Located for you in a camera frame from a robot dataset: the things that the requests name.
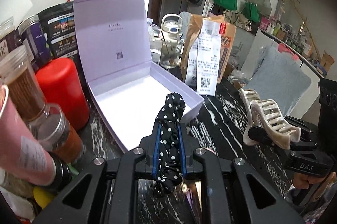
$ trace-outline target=bottle handle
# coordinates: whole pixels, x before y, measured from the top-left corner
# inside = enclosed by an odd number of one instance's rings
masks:
[[[161,20],[161,24],[163,25],[163,23],[165,22],[165,19],[168,18],[168,17],[171,17],[171,16],[172,16],[172,17],[177,17],[177,18],[180,19],[180,29],[181,29],[182,26],[183,26],[183,19],[182,19],[179,15],[174,14],[174,13],[166,14],[166,15],[163,17],[163,19]]]

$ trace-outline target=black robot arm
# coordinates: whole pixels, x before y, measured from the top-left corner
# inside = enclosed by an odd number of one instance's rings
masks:
[[[138,180],[154,180],[158,123],[152,135],[121,158],[95,158],[33,221],[33,224],[135,223]],[[245,160],[218,158],[201,148],[181,124],[181,170],[201,180],[202,223],[304,223]],[[115,180],[110,199],[112,180]]]

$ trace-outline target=pink tube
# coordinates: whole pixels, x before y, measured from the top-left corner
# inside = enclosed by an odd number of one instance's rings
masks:
[[[5,91],[2,107],[0,102],[0,167],[35,185],[50,185],[56,173],[54,160],[22,121],[8,87],[3,85],[0,90]]]

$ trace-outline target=brown paper bag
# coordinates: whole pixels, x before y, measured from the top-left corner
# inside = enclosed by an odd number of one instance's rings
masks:
[[[231,48],[234,43],[236,26],[228,22],[225,23],[225,33],[221,36],[220,63],[217,83],[221,83],[222,76],[226,70],[226,65],[230,57]]]
[[[203,25],[203,18],[213,21],[213,22],[219,22],[219,23],[224,23],[225,19],[223,18],[222,15],[214,16],[214,17],[203,17],[201,15],[197,14],[192,14],[191,19],[189,21],[188,25],[188,31],[186,35],[186,39],[184,42],[184,50],[183,50],[183,55],[181,57],[181,62],[180,62],[180,69],[181,69],[181,74],[183,76],[183,80],[185,81],[186,79],[186,73],[187,73],[187,67],[188,67],[188,55],[191,50],[191,47],[196,40],[196,38],[200,34],[201,27]]]
[[[214,16],[214,17],[203,17],[201,15],[192,14],[188,31],[185,39],[183,55],[181,57],[180,69],[181,74],[183,76],[183,80],[186,79],[187,67],[188,67],[188,55],[191,50],[191,47],[197,37],[200,34],[201,27],[203,25],[203,19],[207,19],[213,22],[222,23],[225,26],[222,26],[225,29],[224,34],[221,36],[221,50],[220,50],[220,64],[219,64],[219,72],[218,72],[218,80],[217,83],[221,82],[222,76],[225,72],[226,65],[230,56],[230,52],[234,43],[234,37],[236,32],[236,26],[225,22],[225,19],[222,15]]]

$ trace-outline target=yellow lid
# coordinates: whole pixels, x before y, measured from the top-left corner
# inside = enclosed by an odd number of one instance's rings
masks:
[[[55,196],[52,193],[38,186],[34,187],[33,195],[36,203],[42,209],[47,207],[47,205],[55,198]]]

